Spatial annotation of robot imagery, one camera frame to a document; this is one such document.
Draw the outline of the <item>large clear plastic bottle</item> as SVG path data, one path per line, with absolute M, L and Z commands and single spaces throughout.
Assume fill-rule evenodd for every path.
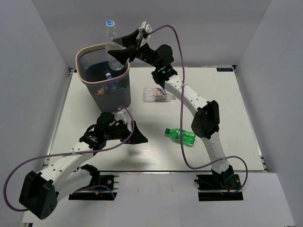
M 106 28 L 105 49 L 107 52 L 108 64 L 112 70 L 119 71 L 124 67 L 124 65 L 121 64 L 115 57 L 111 56 L 108 52 L 111 50 L 123 49 L 121 36 L 118 35 L 116 25 L 113 20 L 108 20 L 106 22 Z

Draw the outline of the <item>clear bottle red blue label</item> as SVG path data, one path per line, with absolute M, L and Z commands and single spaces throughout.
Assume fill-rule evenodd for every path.
M 176 97 L 163 88 L 144 88 L 143 101 L 147 103 L 160 102 L 165 103 L 174 100 Z

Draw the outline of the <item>green sprite bottle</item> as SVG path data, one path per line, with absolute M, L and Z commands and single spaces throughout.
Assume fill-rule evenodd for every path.
M 181 130 L 178 128 L 175 129 L 166 128 L 165 134 L 174 140 L 181 140 L 182 138 L 183 143 L 189 146 L 193 146 L 196 138 L 196 135 L 193 132 Z

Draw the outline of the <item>red cap cola bottle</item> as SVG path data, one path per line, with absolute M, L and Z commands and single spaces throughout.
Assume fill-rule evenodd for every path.
M 110 91 L 110 89 L 108 88 L 108 86 L 101 86 L 101 87 L 95 89 L 94 94 L 96 96 L 102 96 L 102 95 L 108 94 L 109 91 Z

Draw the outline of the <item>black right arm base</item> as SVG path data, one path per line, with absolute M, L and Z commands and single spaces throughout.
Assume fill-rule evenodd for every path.
M 198 186 L 199 201 L 242 201 L 242 191 L 238 174 L 221 185 L 213 175 L 197 175 L 194 182 Z

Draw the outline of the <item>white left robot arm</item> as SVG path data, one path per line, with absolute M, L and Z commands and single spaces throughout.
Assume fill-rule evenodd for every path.
M 31 171 L 24 179 L 19 202 L 40 220 L 46 219 L 59 201 L 74 192 L 107 189 L 100 171 L 85 162 L 102 150 L 107 141 L 119 140 L 125 144 L 142 144 L 148 139 L 131 121 L 128 129 L 123 120 L 112 113 L 101 113 L 97 122 L 87 128 L 77 144 L 55 163 L 36 173 Z

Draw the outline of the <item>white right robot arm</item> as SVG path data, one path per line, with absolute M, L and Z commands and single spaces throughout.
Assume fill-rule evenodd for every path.
M 117 47 L 108 51 L 108 54 L 121 64 L 132 62 L 137 58 L 155 68 L 151 73 L 154 82 L 178 98 L 182 102 L 182 106 L 186 106 L 193 115 L 191 129 L 205 145 L 211 161 L 214 184 L 218 188 L 226 188 L 231 183 L 234 171 L 225 157 L 220 141 L 218 103 L 200 97 L 186 85 L 185 78 L 178 76 L 171 65 L 174 61 L 172 48 L 163 44 L 156 50 L 151 49 L 148 44 L 144 43 L 149 35 L 149 32 L 136 29 L 122 38 L 110 38 L 110 41 L 117 44 Z

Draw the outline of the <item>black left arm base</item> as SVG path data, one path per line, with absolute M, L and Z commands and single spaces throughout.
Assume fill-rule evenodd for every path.
M 118 194 L 119 175 L 100 175 L 96 183 L 70 194 L 70 201 L 114 201 Z

